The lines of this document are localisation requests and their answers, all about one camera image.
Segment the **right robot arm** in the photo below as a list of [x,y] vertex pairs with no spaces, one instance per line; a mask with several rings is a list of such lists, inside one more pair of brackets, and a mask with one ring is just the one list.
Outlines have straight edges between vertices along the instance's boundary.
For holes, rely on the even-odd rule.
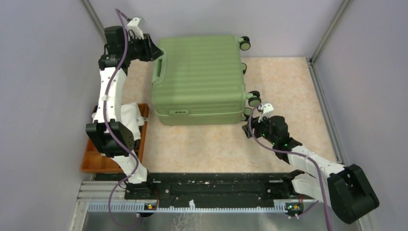
[[246,115],[242,126],[247,138],[267,140],[276,157],[296,168],[286,178],[282,192],[288,198],[313,197],[330,207],[344,223],[351,224],[379,207],[380,201],[363,169],[329,161],[290,136],[282,116]]

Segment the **green suitcase blue lining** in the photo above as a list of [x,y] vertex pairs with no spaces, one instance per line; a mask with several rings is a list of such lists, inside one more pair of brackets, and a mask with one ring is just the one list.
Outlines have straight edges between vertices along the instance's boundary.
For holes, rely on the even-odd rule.
[[260,93],[247,91],[241,52],[250,38],[235,35],[163,38],[154,62],[151,101],[165,126],[223,125],[245,121]]

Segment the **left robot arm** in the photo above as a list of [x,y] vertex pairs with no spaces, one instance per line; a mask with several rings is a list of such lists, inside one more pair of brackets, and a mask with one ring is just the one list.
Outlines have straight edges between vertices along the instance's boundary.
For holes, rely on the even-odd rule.
[[106,44],[98,60],[100,95],[93,122],[86,125],[86,134],[99,153],[115,161],[126,177],[126,198],[132,195],[143,199],[152,197],[154,186],[149,171],[134,153],[135,137],[121,119],[121,98],[127,71],[132,60],[150,62],[164,53],[155,46],[149,34],[139,26],[110,26],[105,28]]

